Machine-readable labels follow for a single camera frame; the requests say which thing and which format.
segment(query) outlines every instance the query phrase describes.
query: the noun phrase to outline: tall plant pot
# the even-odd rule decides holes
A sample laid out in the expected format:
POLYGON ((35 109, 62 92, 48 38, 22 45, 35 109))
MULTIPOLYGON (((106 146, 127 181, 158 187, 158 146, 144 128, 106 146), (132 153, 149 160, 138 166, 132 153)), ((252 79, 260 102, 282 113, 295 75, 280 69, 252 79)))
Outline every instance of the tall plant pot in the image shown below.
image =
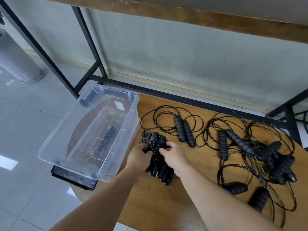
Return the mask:
POLYGON ((26 83, 37 81, 44 74, 4 29, 0 29, 0 66, 26 83))

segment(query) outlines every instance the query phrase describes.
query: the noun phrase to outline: person's left hand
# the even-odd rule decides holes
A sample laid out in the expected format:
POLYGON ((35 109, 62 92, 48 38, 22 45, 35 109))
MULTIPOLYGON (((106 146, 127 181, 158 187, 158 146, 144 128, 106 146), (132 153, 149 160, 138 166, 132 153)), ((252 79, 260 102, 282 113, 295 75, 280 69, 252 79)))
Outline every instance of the person's left hand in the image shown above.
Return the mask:
POLYGON ((151 157, 153 155, 152 151, 144 153, 143 150, 147 149, 148 145, 145 143, 140 143, 134 147, 127 156, 126 167, 132 167, 139 173, 144 172, 150 165, 151 157))

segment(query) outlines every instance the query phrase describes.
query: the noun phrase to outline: transparent bin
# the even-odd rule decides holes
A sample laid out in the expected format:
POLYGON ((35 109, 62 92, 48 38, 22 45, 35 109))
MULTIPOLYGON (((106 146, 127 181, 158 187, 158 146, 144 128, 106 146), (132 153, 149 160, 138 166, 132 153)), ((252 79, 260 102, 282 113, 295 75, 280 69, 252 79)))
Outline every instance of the transparent bin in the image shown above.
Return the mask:
POLYGON ((39 158, 88 178, 114 178, 140 119, 135 92, 103 85, 80 96, 39 151, 39 158))

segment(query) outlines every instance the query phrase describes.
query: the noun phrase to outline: black jump rope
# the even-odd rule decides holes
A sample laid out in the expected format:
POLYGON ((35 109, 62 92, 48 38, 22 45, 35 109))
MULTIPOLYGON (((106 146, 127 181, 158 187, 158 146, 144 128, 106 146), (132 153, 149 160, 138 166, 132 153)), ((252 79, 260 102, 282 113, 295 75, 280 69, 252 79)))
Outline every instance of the black jump rope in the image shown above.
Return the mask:
POLYGON ((218 185, 224 188, 229 193, 236 195, 248 191, 248 185, 252 181, 252 178, 255 176, 259 181, 261 186, 258 187, 250 198, 248 204, 259 211, 262 212, 266 202, 270 199, 271 209, 272 209, 272 221, 275 220, 275 207, 274 204, 283 209, 283 219, 281 222, 281 228, 284 226, 286 221, 286 211, 293 212, 296 210, 297 202, 295 198, 294 191, 291 186, 291 182, 294 183, 297 181, 296 175, 291 170, 291 165, 294 163, 294 150, 295 144, 294 141, 287 135, 285 131, 280 128, 275 127, 272 124, 269 124, 264 121, 253 121, 251 123, 246 122, 240 118, 236 113, 235 116, 224 115, 222 117, 217 117, 217 113, 212 119, 210 119, 206 124, 204 120, 199 115, 194 115, 189 112, 187 109, 181 107, 174 107, 170 105, 161 105, 156 109, 153 109, 146 113, 141 118, 141 128, 144 129, 142 133, 141 143, 147 143, 148 149, 146 151, 153 151, 153 156, 151 158, 151 163, 147 168, 148 172, 152 176, 159 178, 165 185, 169 185, 172 181, 174 171, 169 167, 164 161, 164 157, 159 153, 159 148, 167 148, 166 146, 166 137, 159 135, 159 133, 148 133, 148 130, 160 129, 162 132, 170 134, 172 136, 178 136, 180 142, 187 142, 190 147, 204 147, 208 146, 215 151, 220 151, 220 164, 219 170, 217 172, 217 182, 218 185), (173 109, 173 111, 162 111, 162 109, 173 109), (186 118, 181 117, 179 109, 184 110, 189 115, 186 118), (148 114, 153 113, 153 122, 156 127, 145 128, 142 126, 142 120, 148 114), (157 119, 162 115, 174 115, 175 126, 161 126, 157 119), (197 130, 196 117, 199 118, 202 122, 201 127, 197 130), (187 119, 193 118, 194 124, 193 128, 190 128, 187 119), (226 118, 237 118, 241 121, 244 128, 240 125, 226 120, 226 118), (225 124, 228 129, 223 129, 218 122, 225 124), (244 139, 241 139, 232 129, 231 125, 233 124, 245 132, 244 139), (262 128, 266 131, 269 131, 276 135, 279 138, 279 141, 274 141, 270 145, 265 145, 257 140, 252 134, 252 128, 262 128), (215 138, 210 130, 214 129, 217 132, 218 138, 215 138), (201 131, 195 138, 192 133, 201 131), (203 144, 196 144, 197 138, 202 138, 203 144), (216 144, 219 145, 219 148, 211 146, 208 142, 209 138, 216 144), (288 148, 288 154, 281 154, 278 150, 281 148, 282 144, 286 145, 288 148), (241 154, 241 157, 244 161, 244 165, 241 164, 226 164, 229 156, 232 154, 241 154), (247 183, 242 182, 231 182, 226 183, 223 177, 223 170, 226 167, 239 167, 248 170, 251 173, 251 177, 247 183), (294 201, 294 206, 291 209, 287 209, 278 193, 273 189, 271 184, 280 184, 285 185, 290 188, 291 195, 294 201), (278 201, 274 200, 270 195, 269 190, 272 191, 275 196, 278 198, 278 201))

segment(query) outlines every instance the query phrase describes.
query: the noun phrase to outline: human hand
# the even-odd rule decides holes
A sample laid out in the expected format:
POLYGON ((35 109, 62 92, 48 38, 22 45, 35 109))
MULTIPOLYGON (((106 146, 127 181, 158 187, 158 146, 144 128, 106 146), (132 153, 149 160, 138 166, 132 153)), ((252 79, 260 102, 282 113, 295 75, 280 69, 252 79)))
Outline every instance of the human hand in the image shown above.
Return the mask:
POLYGON ((167 142, 166 145, 171 148, 168 150, 160 148, 159 152, 165 157, 167 165, 173 168, 177 176, 180 176, 180 170, 189 165, 185 153, 182 147, 174 142, 167 142))
POLYGON ((150 165, 151 157, 153 155, 152 151, 144 153, 143 150, 147 148, 148 145, 145 143, 140 143, 135 146, 127 156, 126 167, 133 168, 140 174, 144 172, 150 165))

